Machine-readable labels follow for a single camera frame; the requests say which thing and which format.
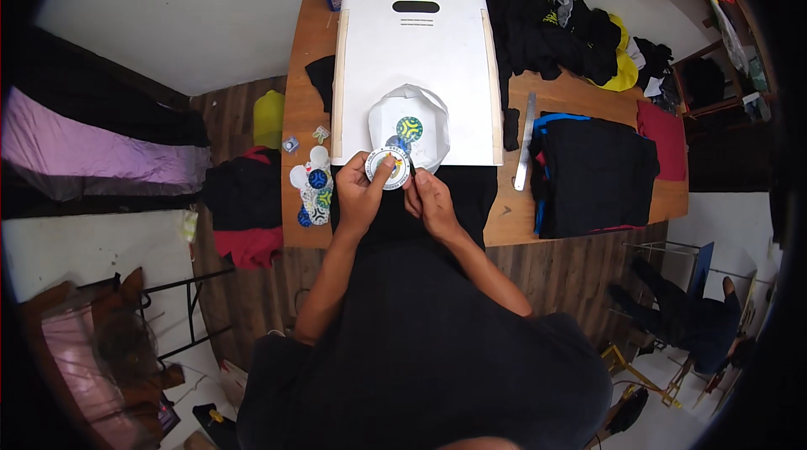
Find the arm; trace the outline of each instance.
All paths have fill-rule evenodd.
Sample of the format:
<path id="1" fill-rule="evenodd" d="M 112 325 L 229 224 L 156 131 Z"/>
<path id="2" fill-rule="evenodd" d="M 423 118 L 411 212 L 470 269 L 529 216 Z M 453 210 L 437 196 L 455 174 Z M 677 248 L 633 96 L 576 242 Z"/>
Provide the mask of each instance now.
<path id="1" fill-rule="evenodd" d="M 369 182 L 364 173 L 367 155 L 359 152 L 337 173 L 341 220 L 297 316 L 295 339 L 304 344 L 315 344 L 336 316 L 348 289 L 356 247 L 378 213 L 384 183 L 392 174 L 395 159 L 387 156 Z"/>
<path id="2" fill-rule="evenodd" d="M 723 295 L 728 297 L 729 294 L 734 293 L 734 283 L 728 276 L 723 279 Z"/>
<path id="3" fill-rule="evenodd" d="M 325 259 L 303 308 L 297 316 L 295 339 L 313 345 L 336 316 L 342 297 L 348 289 L 356 247 L 363 234 L 339 226 L 333 234 Z"/>
<path id="4" fill-rule="evenodd" d="M 516 284 L 499 271 L 457 222 L 448 186 L 423 169 L 417 170 L 415 182 L 407 189 L 407 210 L 423 217 L 426 230 L 457 258 L 471 283 L 512 313 L 522 317 L 532 314 L 530 303 Z"/>

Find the purple cloth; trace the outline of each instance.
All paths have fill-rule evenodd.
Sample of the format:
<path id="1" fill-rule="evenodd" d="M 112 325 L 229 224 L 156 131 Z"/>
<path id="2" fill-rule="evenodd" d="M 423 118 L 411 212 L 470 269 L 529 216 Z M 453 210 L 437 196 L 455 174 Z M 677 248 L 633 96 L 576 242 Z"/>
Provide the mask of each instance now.
<path id="1" fill-rule="evenodd" d="M 25 178 L 59 201 L 81 193 L 64 186 L 65 177 L 83 182 L 84 194 L 176 196 L 201 190 L 211 167 L 209 148 L 143 142 L 82 124 L 16 87 L 3 112 L 0 146 L 3 159 L 29 171 Z"/>

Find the blue circular sticker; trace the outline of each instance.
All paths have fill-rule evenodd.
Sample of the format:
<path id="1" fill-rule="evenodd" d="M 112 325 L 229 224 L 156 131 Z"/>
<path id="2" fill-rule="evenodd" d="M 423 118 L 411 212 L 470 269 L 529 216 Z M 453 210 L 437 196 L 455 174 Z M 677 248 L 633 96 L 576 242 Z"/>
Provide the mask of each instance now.
<path id="1" fill-rule="evenodd" d="M 423 124 L 417 117 L 404 117 L 398 121 L 396 132 L 405 142 L 416 142 L 423 135 Z"/>
<path id="2" fill-rule="evenodd" d="M 308 212 L 305 209 L 305 205 L 300 206 L 300 211 L 297 212 L 297 222 L 302 227 L 308 227 L 311 225 L 311 218 L 308 217 Z"/>
<path id="3" fill-rule="evenodd" d="M 387 143 L 384 145 L 387 147 L 398 147 L 407 154 L 411 152 L 411 143 L 401 140 L 397 134 L 389 137 Z"/>
<path id="4" fill-rule="evenodd" d="M 308 174 L 308 183 L 310 183 L 314 189 L 321 189 L 328 183 L 328 174 L 322 170 L 314 170 Z"/>

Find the sticker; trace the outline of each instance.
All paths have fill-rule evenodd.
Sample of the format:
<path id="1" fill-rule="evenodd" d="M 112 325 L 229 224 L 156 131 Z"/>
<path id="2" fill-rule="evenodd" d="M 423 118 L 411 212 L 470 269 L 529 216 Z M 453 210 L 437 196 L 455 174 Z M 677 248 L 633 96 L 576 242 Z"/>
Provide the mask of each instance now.
<path id="1" fill-rule="evenodd" d="M 328 210 L 322 210 L 314 207 L 314 210 L 310 213 L 311 223 L 313 225 L 324 225 L 328 223 Z"/>
<path id="2" fill-rule="evenodd" d="M 411 152 L 411 143 L 401 140 L 397 134 L 389 137 L 387 143 L 385 143 L 384 145 L 398 147 L 399 149 L 403 149 L 403 151 L 406 152 L 407 154 Z"/>
<path id="3" fill-rule="evenodd" d="M 400 186 L 404 185 L 406 180 L 409 178 L 410 171 L 409 156 L 406 154 L 406 152 L 396 146 L 382 147 L 373 151 L 367 157 L 367 162 L 364 163 L 364 172 L 367 173 L 367 178 L 370 182 L 373 181 L 373 175 L 375 175 L 376 168 L 378 168 L 384 158 L 386 158 L 388 155 L 395 157 L 396 167 L 392 170 L 392 175 L 390 175 L 390 178 L 387 179 L 387 183 L 384 184 L 385 191 L 398 189 Z"/>
<path id="4" fill-rule="evenodd" d="M 308 217 L 308 212 L 306 211 L 305 206 L 301 206 L 300 211 L 297 212 L 297 222 L 299 222 L 302 227 L 308 227 L 311 225 L 311 218 Z"/>
<path id="5" fill-rule="evenodd" d="M 396 133 L 405 142 L 416 142 L 423 135 L 423 124 L 417 117 L 404 117 L 398 121 Z"/>
<path id="6" fill-rule="evenodd" d="M 310 183 L 314 189 L 321 189 L 328 183 L 328 175 L 322 170 L 313 170 L 308 174 L 308 183 Z"/>
<path id="7" fill-rule="evenodd" d="M 322 145 L 322 142 L 324 142 L 327 137 L 331 136 L 331 133 L 328 132 L 326 128 L 320 126 L 311 136 L 316 138 L 317 142 Z"/>
<path id="8" fill-rule="evenodd" d="M 305 188 L 308 183 L 308 170 L 302 165 L 291 168 L 289 180 L 291 181 L 291 185 L 295 186 L 297 189 Z"/>
<path id="9" fill-rule="evenodd" d="M 289 154 L 293 154 L 297 151 L 297 147 L 300 146 L 300 142 L 297 141 L 295 137 L 288 137 L 283 140 L 280 145 L 283 147 L 283 150 L 288 152 Z"/>
<path id="10" fill-rule="evenodd" d="M 331 164 L 331 160 L 328 158 L 328 149 L 323 146 L 316 146 L 311 149 L 308 157 L 311 158 L 312 168 L 326 167 Z"/>
<path id="11" fill-rule="evenodd" d="M 333 197 L 333 192 L 331 189 L 325 188 L 320 189 L 316 195 L 316 205 L 321 209 L 329 210 L 331 209 L 331 198 Z"/>

